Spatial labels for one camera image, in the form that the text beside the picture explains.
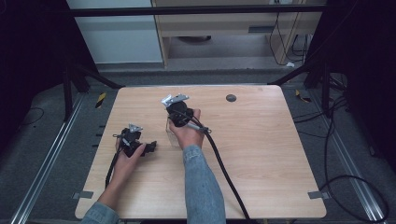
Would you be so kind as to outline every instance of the wooden table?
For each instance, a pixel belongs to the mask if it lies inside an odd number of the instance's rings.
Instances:
[[[105,189],[115,152],[114,133],[129,122],[143,127],[141,142],[156,140],[155,152],[139,160],[117,209],[121,218],[186,218],[182,151],[165,131],[161,99],[187,94],[186,104],[202,110],[224,165],[252,218],[319,218],[326,215],[299,135],[278,86],[136,87],[119,91],[76,210],[83,217]],[[234,94],[235,102],[226,96]],[[244,218],[207,139],[203,151],[224,195],[227,218]]]

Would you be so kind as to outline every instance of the denim sleeve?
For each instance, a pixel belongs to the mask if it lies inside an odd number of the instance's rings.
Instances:
[[[81,224],[115,224],[119,223],[119,215],[106,205],[95,202],[81,220]]]
[[[219,183],[195,145],[183,150],[185,198],[189,224],[225,223],[224,199]]]

